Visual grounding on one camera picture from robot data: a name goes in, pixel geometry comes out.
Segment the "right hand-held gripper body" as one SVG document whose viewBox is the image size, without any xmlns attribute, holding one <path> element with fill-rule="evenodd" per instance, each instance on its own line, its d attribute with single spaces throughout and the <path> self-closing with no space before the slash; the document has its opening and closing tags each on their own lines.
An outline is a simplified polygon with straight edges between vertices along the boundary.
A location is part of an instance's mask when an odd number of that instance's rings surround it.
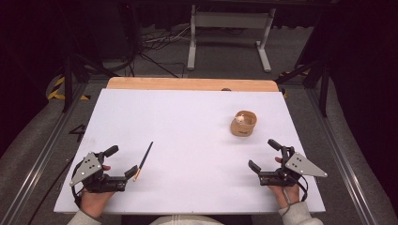
<svg viewBox="0 0 398 225">
<path fill-rule="evenodd" d="M 327 177 L 328 174 L 312 163 L 301 153 L 296 152 L 293 146 L 272 145 L 282 154 L 281 167 L 275 172 L 262 172 L 257 168 L 257 175 L 261 186 L 292 187 L 299 184 L 304 175 Z"/>
</svg>

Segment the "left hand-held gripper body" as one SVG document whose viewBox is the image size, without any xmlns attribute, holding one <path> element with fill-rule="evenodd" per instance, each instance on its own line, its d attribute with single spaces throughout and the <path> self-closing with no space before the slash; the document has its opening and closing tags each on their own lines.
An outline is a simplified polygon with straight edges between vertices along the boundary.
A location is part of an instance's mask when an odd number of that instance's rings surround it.
<svg viewBox="0 0 398 225">
<path fill-rule="evenodd" d="M 82 183 L 83 188 L 94 193 L 124 191 L 128 182 L 126 174 L 110 176 L 104 172 L 104 159 L 112 154 L 113 152 L 89 152 L 75 167 L 69 182 L 71 188 Z"/>
</svg>

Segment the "black pencil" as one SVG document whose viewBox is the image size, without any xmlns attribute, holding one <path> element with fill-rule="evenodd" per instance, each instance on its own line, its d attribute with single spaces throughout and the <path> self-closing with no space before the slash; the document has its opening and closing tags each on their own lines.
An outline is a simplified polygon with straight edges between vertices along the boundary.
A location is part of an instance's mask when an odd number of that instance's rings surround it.
<svg viewBox="0 0 398 225">
<path fill-rule="evenodd" d="M 133 182 L 136 182 L 136 180 L 138 179 L 139 174 L 140 174 L 141 170 L 143 169 L 143 167 L 145 165 L 145 161 L 147 159 L 147 156 L 149 155 L 149 152 L 150 152 L 150 150 L 151 150 L 151 148 L 153 146 L 153 143 L 154 142 L 152 141 L 150 143 L 150 145 L 148 146 L 147 150 L 145 151 L 145 155 L 144 155 L 144 157 L 143 157 L 143 159 L 142 159 L 142 161 L 141 161 L 141 163 L 140 163 L 140 165 L 138 167 L 137 173 L 133 176 Z"/>
</svg>

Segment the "round wooden pen holder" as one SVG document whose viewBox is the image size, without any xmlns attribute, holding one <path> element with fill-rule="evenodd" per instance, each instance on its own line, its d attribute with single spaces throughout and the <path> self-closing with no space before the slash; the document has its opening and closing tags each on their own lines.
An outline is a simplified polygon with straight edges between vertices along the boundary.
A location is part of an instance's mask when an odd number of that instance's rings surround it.
<svg viewBox="0 0 398 225">
<path fill-rule="evenodd" d="M 236 121 L 235 117 L 242 114 L 245 117 L 245 121 L 240 124 Z M 230 125 L 231 133 L 238 137 L 249 137 L 253 133 L 257 123 L 256 114 L 250 111 L 240 111 L 236 113 L 235 117 Z"/>
</svg>

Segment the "person's left hand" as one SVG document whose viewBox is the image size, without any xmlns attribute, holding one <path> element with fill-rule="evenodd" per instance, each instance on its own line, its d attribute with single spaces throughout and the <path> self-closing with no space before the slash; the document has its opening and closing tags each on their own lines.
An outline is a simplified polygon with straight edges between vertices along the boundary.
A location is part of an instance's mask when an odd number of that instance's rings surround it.
<svg viewBox="0 0 398 225">
<path fill-rule="evenodd" d="M 92 218 L 99 218 L 108 201 L 114 196 L 113 192 L 94 193 L 86 188 L 82 191 L 80 209 Z"/>
</svg>

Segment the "person's right hand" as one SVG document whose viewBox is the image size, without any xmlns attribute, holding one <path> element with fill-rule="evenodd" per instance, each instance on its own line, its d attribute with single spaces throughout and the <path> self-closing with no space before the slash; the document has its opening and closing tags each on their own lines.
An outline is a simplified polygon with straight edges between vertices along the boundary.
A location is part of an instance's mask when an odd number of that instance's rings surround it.
<svg viewBox="0 0 398 225">
<path fill-rule="evenodd" d="M 269 186 L 268 188 L 273 192 L 276 202 L 281 209 L 300 201 L 298 185 L 292 187 Z"/>
</svg>

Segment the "white board sheet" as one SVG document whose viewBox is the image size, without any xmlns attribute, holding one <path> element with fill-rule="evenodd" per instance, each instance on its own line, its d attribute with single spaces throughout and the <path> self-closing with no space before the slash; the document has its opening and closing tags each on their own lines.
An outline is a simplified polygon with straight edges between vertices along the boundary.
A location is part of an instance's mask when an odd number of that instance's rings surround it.
<svg viewBox="0 0 398 225">
<path fill-rule="evenodd" d="M 249 137 L 231 133 L 240 111 L 257 116 Z M 105 163 L 121 175 L 154 142 L 138 179 L 114 195 L 108 214 L 255 215 L 278 209 L 248 166 L 277 169 L 280 153 L 269 139 L 303 150 L 279 92 L 104 89 L 74 160 L 117 145 Z"/>
</svg>

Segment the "person's torso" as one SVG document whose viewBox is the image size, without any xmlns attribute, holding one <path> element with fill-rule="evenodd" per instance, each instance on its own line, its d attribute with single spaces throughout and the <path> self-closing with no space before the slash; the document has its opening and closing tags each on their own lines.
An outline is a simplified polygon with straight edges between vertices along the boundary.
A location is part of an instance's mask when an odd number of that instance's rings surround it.
<svg viewBox="0 0 398 225">
<path fill-rule="evenodd" d="M 171 215 L 155 219 L 149 225 L 223 225 L 216 219 L 205 216 Z"/>
</svg>

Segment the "yellow black floor tape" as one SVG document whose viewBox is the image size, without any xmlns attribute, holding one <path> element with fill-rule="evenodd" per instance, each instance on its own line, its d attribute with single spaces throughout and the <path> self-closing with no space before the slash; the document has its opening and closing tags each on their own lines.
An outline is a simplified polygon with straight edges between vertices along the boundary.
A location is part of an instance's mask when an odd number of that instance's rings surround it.
<svg viewBox="0 0 398 225">
<path fill-rule="evenodd" d="M 51 90 L 50 94 L 47 96 L 47 99 L 62 99 L 65 100 L 66 96 L 64 94 L 60 94 L 59 90 L 61 86 L 65 82 L 65 77 L 63 75 L 60 75 L 59 78 L 56 80 L 53 89 Z"/>
</svg>

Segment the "aluminium floor rail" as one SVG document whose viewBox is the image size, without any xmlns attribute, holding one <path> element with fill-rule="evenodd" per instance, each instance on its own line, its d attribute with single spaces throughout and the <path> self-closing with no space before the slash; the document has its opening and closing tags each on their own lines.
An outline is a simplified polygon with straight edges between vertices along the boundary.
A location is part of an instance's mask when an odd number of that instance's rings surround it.
<svg viewBox="0 0 398 225">
<path fill-rule="evenodd" d="M 72 92 L 72 99 L 68 109 L 65 112 L 60 113 L 56 124 L 54 125 L 54 129 L 36 157 L 35 163 L 32 165 L 28 174 L 24 178 L 23 184 L 19 188 L 16 197 L 5 213 L 5 216 L 0 221 L 0 225 L 14 225 L 19 218 L 23 208 L 27 203 L 27 200 L 31 196 L 39 178 L 45 170 L 54 148 L 60 139 L 60 135 L 65 124 L 68 122 L 75 106 L 77 105 L 77 102 L 84 93 L 85 88 L 85 83 L 79 83 L 76 85 L 75 90 Z"/>
<path fill-rule="evenodd" d="M 316 92 L 312 89 L 305 90 L 307 98 L 310 100 L 316 117 L 326 132 L 327 139 L 331 145 L 331 152 L 334 161 L 339 169 L 339 172 L 344 180 L 346 189 L 352 199 L 352 202 L 359 214 L 363 225 L 379 225 L 374 213 L 372 212 L 368 201 L 365 198 L 364 192 L 360 186 L 359 180 L 355 175 L 345 153 L 342 151 L 337 139 L 334 135 L 329 119 L 321 113 L 318 106 L 318 97 Z"/>
</svg>

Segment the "white metal stand frame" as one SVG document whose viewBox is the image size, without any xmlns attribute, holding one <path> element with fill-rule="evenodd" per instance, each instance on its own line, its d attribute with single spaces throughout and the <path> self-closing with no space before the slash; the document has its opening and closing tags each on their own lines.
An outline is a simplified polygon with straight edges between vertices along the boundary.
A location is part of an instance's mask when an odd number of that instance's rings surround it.
<svg viewBox="0 0 398 225">
<path fill-rule="evenodd" d="M 245 28 L 263 29 L 261 40 L 255 42 L 263 70 L 271 72 L 270 62 L 265 50 L 276 9 L 267 13 L 239 13 L 239 12 L 203 12 L 196 5 L 191 6 L 191 40 L 188 54 L 187 70 L 195 69 L 196 57 L 196 28 Z"/>
</svg>

